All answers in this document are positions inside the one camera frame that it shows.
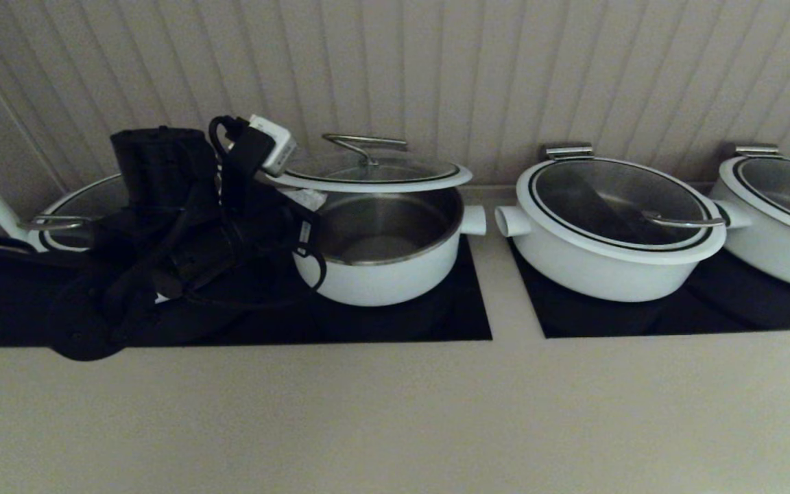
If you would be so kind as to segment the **black glass cooktop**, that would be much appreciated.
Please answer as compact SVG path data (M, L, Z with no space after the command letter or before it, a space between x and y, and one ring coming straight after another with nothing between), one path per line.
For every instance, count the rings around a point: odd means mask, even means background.
M47 348L93 362L128 348L449 342L492 339L469 247L429 293L382 307L314 294L273 309L241 311L189 301L143 301L119 327L104 320L101 289L112 275L90 257L12 250L0 238L0 347Z
M654 301L596 299L558 285L508 244L546 338L620 338L790 331L790 284L727 251L699 263Z

